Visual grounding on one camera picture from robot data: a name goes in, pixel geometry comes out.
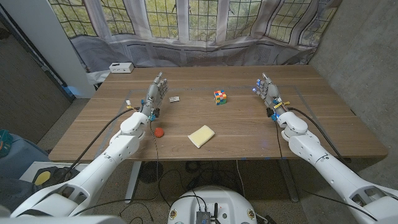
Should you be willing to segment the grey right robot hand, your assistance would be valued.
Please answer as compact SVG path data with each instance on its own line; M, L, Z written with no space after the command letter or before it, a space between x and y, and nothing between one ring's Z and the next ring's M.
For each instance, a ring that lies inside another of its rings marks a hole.
M277 86L265 72L262 73L262 79L257 79L256 87L252 91L264 101L267 116L273 121L277 121L281 114L288 112Z

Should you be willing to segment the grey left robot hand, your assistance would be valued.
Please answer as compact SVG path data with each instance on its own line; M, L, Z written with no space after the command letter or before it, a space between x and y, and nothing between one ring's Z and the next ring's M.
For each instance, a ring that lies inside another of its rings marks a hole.
M169 86L166 78L162 78L160 72L150 84L146 97L144 98L140 112L151 118L154 111L159 110Z

